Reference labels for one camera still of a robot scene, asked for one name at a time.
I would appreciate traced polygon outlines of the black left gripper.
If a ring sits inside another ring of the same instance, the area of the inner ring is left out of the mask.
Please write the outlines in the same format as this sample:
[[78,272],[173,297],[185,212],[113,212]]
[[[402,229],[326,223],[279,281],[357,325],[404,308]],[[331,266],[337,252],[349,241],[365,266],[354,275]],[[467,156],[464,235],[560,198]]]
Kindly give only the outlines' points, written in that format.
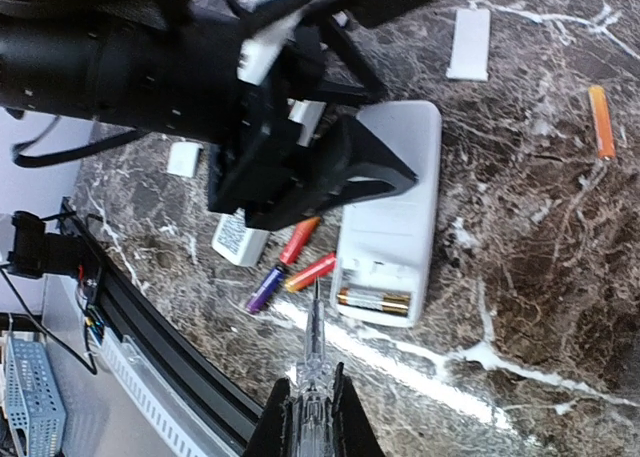
[[[328,80],[323,45],[359,86]],[[313,144],[290,117],[287,100],[358,107],[380,101],[386,86],[333,17],[304,20],[259,84],[235,71],[215,87],[218,129],[209,153],[207,208],[243,211],[253,228],[278,230],[351,203],[396,196],[417,174],[353,116],[339,117]]]

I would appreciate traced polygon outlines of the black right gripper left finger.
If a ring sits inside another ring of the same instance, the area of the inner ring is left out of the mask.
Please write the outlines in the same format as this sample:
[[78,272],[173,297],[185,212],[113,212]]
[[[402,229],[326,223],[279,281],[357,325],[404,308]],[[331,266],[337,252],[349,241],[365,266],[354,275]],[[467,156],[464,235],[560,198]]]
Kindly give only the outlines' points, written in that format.
[[279,378],[251,435],[244,457],[280,457],[286,454],[291,382]]

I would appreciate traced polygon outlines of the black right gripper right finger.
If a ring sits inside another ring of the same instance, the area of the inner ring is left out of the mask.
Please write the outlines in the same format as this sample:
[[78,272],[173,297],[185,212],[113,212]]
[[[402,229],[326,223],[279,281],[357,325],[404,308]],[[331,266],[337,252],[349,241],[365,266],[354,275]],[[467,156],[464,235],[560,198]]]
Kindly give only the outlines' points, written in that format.
[[332,399],[332,444],[339,457],[384,457],[352,379],[340,362],[335,370]]

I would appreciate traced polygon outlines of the long white battery cover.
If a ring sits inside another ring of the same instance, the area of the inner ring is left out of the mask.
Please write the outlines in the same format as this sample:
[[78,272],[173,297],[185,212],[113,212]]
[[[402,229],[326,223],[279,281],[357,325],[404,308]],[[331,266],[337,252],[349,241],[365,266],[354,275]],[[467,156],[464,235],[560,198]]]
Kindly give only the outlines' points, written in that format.
[[452,52],[446,77],[450,80],[486,82],[491,34],[489,9],[456,12]]

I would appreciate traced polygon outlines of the gold black GP battery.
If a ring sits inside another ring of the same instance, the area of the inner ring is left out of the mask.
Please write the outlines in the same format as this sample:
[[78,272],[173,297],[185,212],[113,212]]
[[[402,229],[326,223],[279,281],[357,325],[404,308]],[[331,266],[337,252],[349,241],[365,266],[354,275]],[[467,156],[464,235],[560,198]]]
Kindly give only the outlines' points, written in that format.
[[339,305],[407,317],[411,303],[408,293],[366,289],[342,288],[336,295]]

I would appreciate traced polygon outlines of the red black battery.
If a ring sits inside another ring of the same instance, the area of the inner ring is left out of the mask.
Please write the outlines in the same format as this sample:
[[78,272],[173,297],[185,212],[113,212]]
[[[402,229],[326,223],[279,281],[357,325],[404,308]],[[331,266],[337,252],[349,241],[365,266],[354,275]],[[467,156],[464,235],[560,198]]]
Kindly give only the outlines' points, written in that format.
[[335,268],[336,261],[337,256],[335,252],[327,254],[304,270],[289,277],[284,284],[285,290],[289,293],[296,293],[309,287],[317,279],[330,274]]

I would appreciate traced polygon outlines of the blue purple battery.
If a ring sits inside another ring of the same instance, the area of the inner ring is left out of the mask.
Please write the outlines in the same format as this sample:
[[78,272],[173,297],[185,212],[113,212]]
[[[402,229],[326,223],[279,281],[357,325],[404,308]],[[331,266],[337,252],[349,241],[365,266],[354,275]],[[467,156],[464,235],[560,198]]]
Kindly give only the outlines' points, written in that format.
[[246,304],[246,310],[250,314],[260,312],[271,296],[278,290],[285,276],[286,267],[283,264],[275,265],[263,279],[259,287],[251,294]]

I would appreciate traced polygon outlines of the curved white battery cover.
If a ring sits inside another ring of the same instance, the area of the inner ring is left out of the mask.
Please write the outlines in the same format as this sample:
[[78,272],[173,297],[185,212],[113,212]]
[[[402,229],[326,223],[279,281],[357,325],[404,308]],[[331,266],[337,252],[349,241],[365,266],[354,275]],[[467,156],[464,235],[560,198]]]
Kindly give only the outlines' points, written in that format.
[[195,142],[175,142],[171,145],[166,171],[170,175],[193,178],[196,175],[203,146]]

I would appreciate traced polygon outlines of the orange battery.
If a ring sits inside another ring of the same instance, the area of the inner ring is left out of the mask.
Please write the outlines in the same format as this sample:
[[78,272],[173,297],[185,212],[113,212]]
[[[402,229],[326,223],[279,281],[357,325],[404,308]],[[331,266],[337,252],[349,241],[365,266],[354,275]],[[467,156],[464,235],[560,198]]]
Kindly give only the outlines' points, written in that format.
[[616,157],[616,150],[605,89],[602,86],[590,86],[588,96],[594,121],[599,158],[603,160],[614,159]]

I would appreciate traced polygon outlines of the red blue battery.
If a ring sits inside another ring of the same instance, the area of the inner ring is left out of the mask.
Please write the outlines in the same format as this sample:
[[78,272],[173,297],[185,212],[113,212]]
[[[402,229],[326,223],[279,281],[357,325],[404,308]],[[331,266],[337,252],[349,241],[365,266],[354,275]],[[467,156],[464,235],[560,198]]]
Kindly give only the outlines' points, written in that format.
[[290,266],[297,260],[320,222],[320,217],[313,217],[296,225],[289,241],[280,254],[279,259],[282,264]]

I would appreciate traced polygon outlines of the small white buttoned remote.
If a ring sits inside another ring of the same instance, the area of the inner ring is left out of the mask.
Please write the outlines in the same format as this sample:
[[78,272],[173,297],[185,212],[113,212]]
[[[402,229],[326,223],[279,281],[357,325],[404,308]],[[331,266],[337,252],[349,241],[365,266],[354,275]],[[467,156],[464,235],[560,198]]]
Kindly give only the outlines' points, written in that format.
[[267,244],[268,231],[245,226],[243,209],[233,215],[223,214],[216,227],[212,248],[233,265],[255,266]]

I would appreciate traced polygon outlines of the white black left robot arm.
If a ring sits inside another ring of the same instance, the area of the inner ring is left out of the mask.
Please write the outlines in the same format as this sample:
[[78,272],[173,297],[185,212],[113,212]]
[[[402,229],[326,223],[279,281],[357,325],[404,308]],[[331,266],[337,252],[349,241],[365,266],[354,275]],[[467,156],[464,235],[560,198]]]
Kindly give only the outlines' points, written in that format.
[[316,142],[291,101],[370,104],[385,88],[334,19],[349,0],[1,0],[1,104],[112,124],[115,136],[13,162],[42,168],[153,132],[209,143],[211,211],[278,230],[402,194],[414,170],[351,116]]

